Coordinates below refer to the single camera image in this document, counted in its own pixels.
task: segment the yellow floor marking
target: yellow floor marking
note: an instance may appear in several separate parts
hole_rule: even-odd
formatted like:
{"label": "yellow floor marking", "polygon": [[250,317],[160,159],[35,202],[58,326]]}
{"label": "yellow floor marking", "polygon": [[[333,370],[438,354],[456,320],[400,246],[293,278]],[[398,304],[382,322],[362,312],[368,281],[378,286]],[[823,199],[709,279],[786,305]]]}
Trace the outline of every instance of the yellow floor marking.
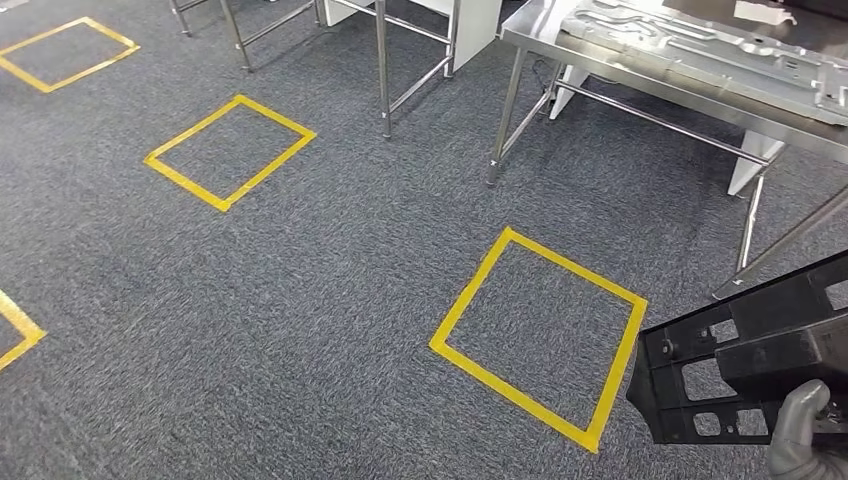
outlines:
{"label": "yellow floor marking", "polygon": [[[97,30],[98,32],[102,33],[103,35],[106,35],[107,37],[111,38],[112,40],[115,40],[116,42],[124,44],[127,47],[127,49],[124,50],[123,52],[119,53],[118,55],[110,58],[109,60],[106,60],[104,62],[100,62],[100,63],[98,63],[97,65],[95,65],[91,68],[83,70],[82,72],[77,73],[76,75],[73,75],[69,78],[66,78],[66,79],[64,79],[60,82],[54,83],[53,85],[48,85],[48,84],[42,82],[41,80],[35,78],[35,76],[33,76],[32,74],[25,72],[23,69],[21,69],[17,65],[15,65],[12,62],[10,62],[9,60],[3,58],[3,55],[6,55],[10,52],[13,52],[13,51],[15,51],[19,48],[23,48],[23,47],[30,45],[32,43],[35,43],[39,40],[43,40],[43,39],[49,37],[50,35],[53,35],[54,33],[61,32],[62,30],[67,30],[68,28],[71,28],[71,27],[74,27],[74,26],[77,26],[77,25],[80,25],[80,24],[88,25],[89,27]],[[54,90],[62,88],[62,87],[69,85],[73,82],[76,82],[77,80],[79,80],[82,77],[85,77],[86,75],[91,75],[92,73],[94,73],[94,72],[96,72],[100,69],[108,67],[109,65],[117,62],[118,60],[121,60],[122,58],[125,58],[128,55],[132,54],[133,52],[135,52],[139,48],[140,47],[138,45],[136,45],[135,42],[133,42],[129,38],[104,27],[103,25],[95,22],[94,20],[92,20],[88,17],[82,17],[82,18],[78,18],[78,19],[74,20],[73,22],[68,22],[68,23],[66,23],[66,24],[64,24],[60,27],[56,27],[53,30],[50,30],[49,32],[44,32],[44,33],[36,35],[36,36],[34,36],[30,39],[24,40],[21,43],[18,43],[18,44],[12,45],[11,47],[8,47],[6,49],[0,50],[0,68],[8,70],[14,76],[20,78],[24,82],[32,85],[33,87],[39,89],[42,92],[50,93]]]}
{"label": "yellow floor marking", "polygon": [[[501,380],[497,375],[489,372],[485,368],[475,363],[470,358],[450,347],[446,341],[451,330],[456,326],[456,322],[462,316],[462,312],[471,303],[474,294],[483,284],[486,276],[492,270],[498,257],[504,252],[510,242],[515,242],[528,250],[541,255],[542,257],[554,262],[560,267],[569,270],[577,276],[588,280],[589,282],[609,291],[610,293],[626,300],[633,305],[630,311],[630,318],[627,320],[627,326],[624,329],[624,334],[621,338],[621,343],[613,358],[606,381],[604,382],[601,397],[598,404],[595,406],[595,411],[592,413],[592,419],[589,422],[589,427],[586,430],[581,430],[572,423],[564,420],[556,413],[548,410],[544,405],[536,402],[529,396],[525,395],[517,388]],[[471,282],[462,290],[456,303],[453,304],[447,316],[442,321],[433,338],[430,340],[430,348],[443,357],[450,360],[459,368],[465,370],[468,374],[483,382],[491,389],[500,393],[519,407],[529,412],[534,417],[545,422],[561,434],[574,440],[579,445],[583,446],[592,453],[598,453],[598,445],[601,440],[601,434],[609,420],[612,406],[615,402],[615,396],[621,386],[621,381],[624,377],[624,372],[627,369],[627,362],[630,359],[630,354],[633,351],[633,345],[636,342],[636,336],[639,333],[639,327],[642,324],[642,317],[645,315],[645,309],[648,302],[629,290],[626,290],[615,283],[605,279],[604,277],[594,273],[571,260],[557,254],[556,252],[545,248],[544,246],[530,240],[529,238],[515,232],[509,227],[506,227],[498,237],[495,244],[483,258],[477,273],[471,278]]]}
{"label": "yellow floor marking", "polygon": [[0,370],[3,370],[7,365],[15,361],[15,359],[23,355],[24,352],[38,343],[39,340],[47,335],[47,332],[39,328],[35,322],[30,320],[27,314],[18,308],[18,306],[15,305],[15,302],[6,296],[2,290],[0,290],[0,316],[8,320],[9,323],[11,323],[12,326],[15,327],[15,329],[24,337],[20,343],[0,357]]}
{"label": "yellow floor marking", "polygon": [[[292,144],[292,146],[286,149],[286,151],[284,151],[280,156],[278,156],[271,163],[269,163],[268,166],[260,170],[259,173],[254,175],[253,178],[248,180],[244,185],[237,188],[236,191],[231,193],[227,198],[218,197],[214,193],[210,192],[209,190],[206,190],[197,183],[194,183],[180,172],[174,170],[168,165],[165,165],[161,160],[159,160],[159,155],[162,155],[171,148],[174,148],[175,146],[179,145],[180,142],[182,142],[183,140],[208,127],[212,124],[212,122],[223,117],[227,114],[227,112],[236,108],[239,105],[243,105],[247,108],[250,108],[270,118],[271,120],[274,120],[280,125],[283,125],[284,127],[290,130],[294,130],[295,132],[301,135],[300,140]],[[251,188],[255,187],[257,184],[259,184],[259,182],[264,180],[265,177],[267,177],[274,170],[279,168],[280,165],[285,163],[286,160],[291,158],[292,155],[294,155],[301,148],[306,146],[307,143],[311,142],[312,139],[315,138],[315,136],[315,132],[313,132],[312,130],[309,130],[308,128],[299,125],[289,120],[288,118],[280,115],[279,113],[254,102],[253,100],[245,97],[244,95],[236,95],[232,100],[227,102],[226,105],[212,112],[211,115],[201,120],[200,123],[198,123],[197,125],[177,135],[175,138],[168,140],[164,145],[150,152],[147,158],[144,159],[144,163],[150,165],[150,167],[152,167],[154,170],[161,173],[162,175],[165,175],[177,185],[197,195],[201,200],[205,201],[206,203],[212,205],[218,210],[221,210],[222,212],[226,212],[230,209],[233,203],[238,201],[238,199],[243,197],[248,191],[250,191]]]}

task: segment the black bracket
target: black bracket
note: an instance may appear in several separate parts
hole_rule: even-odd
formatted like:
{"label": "black bracket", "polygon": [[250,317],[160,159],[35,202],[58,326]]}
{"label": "black bracket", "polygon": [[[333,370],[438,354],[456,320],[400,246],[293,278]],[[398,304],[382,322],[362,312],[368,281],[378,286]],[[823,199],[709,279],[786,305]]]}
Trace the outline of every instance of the black bracket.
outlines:
{"label": "black bracket", "polygon": [[[814,444],[848,446],[848,307],[834,307],[827,293],[845,281],[848,251],[643,330],[627,399],[654,442],[767,444],[786,395],[818,378],[832,397],[817,421]],[[711,327],[728,320],[736,338],[720,341]],[[710,359],[736,394],[691,400],[683,367]],[[768,433],[741,434],[743,410],[760,410]],[[718,431],[699,433],[698,414],[717,417]]]}

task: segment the stainless steel table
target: stainless steel table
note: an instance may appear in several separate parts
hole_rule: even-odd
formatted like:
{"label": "stainless steel table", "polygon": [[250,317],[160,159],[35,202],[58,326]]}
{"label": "stainless steel table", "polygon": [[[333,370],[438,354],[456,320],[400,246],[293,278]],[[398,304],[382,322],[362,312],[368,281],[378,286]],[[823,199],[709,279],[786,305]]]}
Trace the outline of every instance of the stainless steel table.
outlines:
{"label": "stainless steel table", "polygon": [[[734,18],[733,4],[732,0],[666,0],[664,6],[705,20],[742,28],[750,31],[752,35],[769,36],[785,43],[821,53],[842,58],[848,57],[848,23],[846,22],[803,10],[787,8],[798,20],[798,24],[793,26],[785,22],[778,26],[770,26]],[[497,180],[501,160],[515,144],[518,136],[527,128],[533,117],[550,104],[556,87],[562,87],[766,167],[760,171],[755,179],[756,184],[751,195],[737,262],[737,272],[713,293],[716,298],[723,298],[736,290],[740,290],[740,287],[745,285],[746,282],[753,280],[763,262],[848,204],[847,186],[787,232],[759,257],[748,263],[748,249],[750,248],[763,179],[769,167],[773,165],[773,159],[758,157],[738,147],[727,145],[636,110],[614,99],[591,92],[580,86],[565,83],[559,79],[563,64],[573,65],[590,74],[619,82],[744,129],[822,156],[831,157],[843,163],[848,163],[848,130],[844,127],[828,125],[790,113],[665,69],[652,70],[650,67],[640,64],[631,57],[622,55],[617,51],[573,37],[560,30],[562,20],[573,8],[574,2],[570,0],[530,0],[507,19],[502,26],[501,39],[515,45],[518,50],[512,68],[494,155],[488,166],[487,183],[489,185],[493,185]],[[551,79],[550,88],[547,89],[516,130],[508,136],[513,105],[521,79],[522,65],[528,52],[553,59],[558,66]]]}

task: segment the gloved hand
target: gloved hand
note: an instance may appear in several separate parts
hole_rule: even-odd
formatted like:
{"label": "gloved hand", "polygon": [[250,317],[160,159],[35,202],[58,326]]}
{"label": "gloved hand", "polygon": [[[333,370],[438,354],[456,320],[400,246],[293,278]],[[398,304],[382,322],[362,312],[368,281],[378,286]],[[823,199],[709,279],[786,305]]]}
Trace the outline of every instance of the gloved hand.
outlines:
{"label": "gloved hand", "polygon": [[783,402],[768,450],[768,469],[775,480],[848,480],[845,452],[813,450],[813,423],[830,401],[821,380],[796,388]]}

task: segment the metal frame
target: metal frame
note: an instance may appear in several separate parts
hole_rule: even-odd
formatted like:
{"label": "metal frame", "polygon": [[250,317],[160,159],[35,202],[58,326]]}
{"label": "metal frame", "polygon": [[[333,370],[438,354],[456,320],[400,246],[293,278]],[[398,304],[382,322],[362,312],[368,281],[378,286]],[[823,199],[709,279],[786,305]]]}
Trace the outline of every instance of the metal frame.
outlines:
{"label": "metal frame", "polygon": [[530,110],[530,113],[528,113],[527,116],[524,117],[521,123],[519,123],[518,127],[516,127],[515,131],[513,131],[511,135],[507,136],[510,121],[512,119],[513,108],[515,105],[515,98],[518,92],[518,85],[521,81],[522,67],[524,65],[524,60],[526,59],[526,57],[527,50],[524,48],[519,48],[515,54],[515,62],[512,66],[512,75],[510,76],[509,87],[507,88],[503,115],[501,116],[501,123],[498,128],[498,134],[495,140],[494,154],[491,161],[489,162],[489,166],[487,169],[486,184],[489,186],[493,186],[497,181],[503,158],[507,154],[507,152],[509,152],[512,146],[515,145],[515,142],[516,140],[518,140],[518,137],[520,137],[524,130],[527,128],[527,126],[530,125],[530,122],[533,120],[533,118],[537,114],[539,114],[539,112],[543,111],[546,106],[550,105],[551,101],[553,100],[556,87],[561,87],[571,92],[578,93],[585,97],[591,98],[592,100],[596,100],[598,102],[614,107],[618,110],[622,110],[637,117],[643,118],[652,123],[668,128],[669,130],[673,130],[680,134],[686,135],[689,138],[694,138],[695,140],[707,143],[726,152],[730,152],[736,155],[737,157],[742,157],[746,160],[750,160],[758,165],[762,165],[763,167],[765,167],[761,169],[760,172],[758,172],[757,175],[749,182],[749,184],[754,183],[754,187],[751,194],[750,203],[748,205],[748,212],[745,217],[745,226],[743,229],[742,238],[739,246],[739,254],[736,262],[736,273],[733,277],[723,283],[712,293],[712,296],[717,299],[725,298],[731,295],[733,292],[738,291],[740,286],[754,279],[754,274],[757,272],[759,267],[766,259],[772,257],[773,255],[786,248],[789,243],[791,243],[796,238],[804,235],[805,233],[807,233],[807,231],[826,222],[837,211],[848,205],[848,186],[846,186],[839,193],[831,197],[830,200],[821,205],[816,211],[811,213],[807,218],[802,220],[798,225],[793,227],[777,242],[772,244],[757,258],[755,258],[749,263],[748,257],[751,250],[751,241],[753,238],[754,225],[756,223],[757,210],[759,209],[763,184],[765,182],[765,174],[771,169],[771,167],[779,158],[780,153],[782,153],[783,150],[781,150],[781,152],[779,152],[778,154],[772,156],[770,159],[763,158],[758,155],[746,152],[733,145],[729,145],[719,140],[716,140],[712,137],[702,135],[698,132],[689,130],[679,125],[675,125],[662,118],[656,117],[649,113],[645,113],[627,104],[621,103],[618,100],[586,90],[580,86],[571,85],[562,81],[559,78],[561,75],[560,72],[562,72],[563,69],[563,63],[557,64],[557,67],[554,69],[553,78],[551,79],[549,88],[545,91],[539,101],[536,102],[536,104]]}
{"label": "metal frame", "polygon": [[[453,78],[454,74],[454,58],[456,56],[456,32],[459,21],[459,9],[461,0],[453,0],[453,10],[451,11],[448,21],[447,36],[433,33],[425,28],[418,27],[406,20],[393,17],[386,14],[386,0],[375,0],[374,10],[357,5],[349,0],[330,0],[332,2],[352,8],[358,12],[366,13],[375,17],[377,22],[377,63],[378,75],[380,79],[380,109],[383,119],[383,137],[388,139],[392,136],[392,112],[398,109],[405,101],[407,101],[415,92],[418,91],[425,83],[439,73],[439,70],[444,69],[445,78]],[[401,28],[405,28],[411,32],[418,33],[437,42],[444,43],[445,56],[439,60],[436,65],[427,73],[412,84],[400,97],[392,101],[389,97],[389,73],[388,73],[388,54],[386,50],[386,24],[391,23]]]}
{"label": "metal frame", "polygon": [[[171,12],[174,13],[174,15],[177,17],[177,20],[180,22],[180,28],[182,28],[181,33],[183,33],[187,37],[190,37],[191,30],[189,29],[188,23],[186,22],[185,17],[183,16],[183,12],[192,9],[200,5],[201,3],[205,3],[207,0],[192,0],[184,5],[178,4],[177,0],[169,1],[171,2]],[[247,38],[243,38],[241,33],[239,32],[238,24],[236,23],[233,10],[232,8],[230,8],[229,0],[221,0],[221,8],[224,10],[224,17],[227,19],[227,24],[230,27],[230,33],[232,34],[233,40],[235,41],[236,50],[241,52],[242,61],[244,62],[242,68],[247,70],[248,72],[253,71],[253,67],[250,64],[250,58],[248,58],[247,51],[245,50],[248,45],[271,33],[277,28],[285,25],[289,21],[300,16],[302,13],[313,9],[315,11],[316,23],[318,23],[319,25],[324,25],[326,22],[324,20],[324,12],[321,9],[320,1],[321,0],[309,0],[300,7],[297,7],[291,12],[283,15],[282,17],[280,17],[280,19],[269,23],[267,26],[260,29],[258,32],[249,35]]]}

